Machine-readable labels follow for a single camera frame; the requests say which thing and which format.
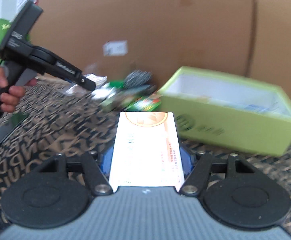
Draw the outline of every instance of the patterned tablecloth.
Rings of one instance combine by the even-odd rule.
[[[19,109],[30,117],[0,148],[0,199],[7,187],[55,153],[81,155],[91,150],[102,151],[114,142],[118,113],[103,113],[98,103],[90,98],[64,96],[58,88],[60,85],[40,81],[21,101]],[[180,141],[193,151],[205,150],[220,158],[230,152],[198,142]],[[240,154],[291,195],[291,147],[280,158]],[[83,182],[80,174],[70,174],[70,177]],[[211,178],[212,181],[219,179],[217,175]],[[0,207],[0,230],[6,226]],[[284,227],[291,233],[291,212]]]

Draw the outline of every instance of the light green storage box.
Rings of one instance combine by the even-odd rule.
[[[278,86],[181,67],[158,94],[181,138],[274,156],[291,144],[291,101]]]

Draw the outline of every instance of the human hand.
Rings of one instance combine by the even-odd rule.
[[[31,79],[26,85],[34,86],[37,80]],[[0,88],[5,88],[8,85],[7,78],[4,76],[4,71],[0,67]],[[25,88],[20,86],[11,86],[9,93],[2,93],[0,100],[3,103],[1,110],[3,112],[12,113],[15,111],[15,107],[19,104],[20,99],[25,95]]]

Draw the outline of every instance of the open box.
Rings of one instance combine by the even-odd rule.
[[[181,67],[158,94],[182,138],[274,156],[291,144],[291,101],[278,86]]]

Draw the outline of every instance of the brown cardboard wall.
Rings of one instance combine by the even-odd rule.
[[[291,0],[257,0],[250,77],[281,86],[291,98]]]
[[[243,75],[250,49],[253,0],[39,0],[31,35],[84,69],[109,79],[133,68],[163,85],[182,65]],[[104,57],[108,41],[127,40],[123,57]]]

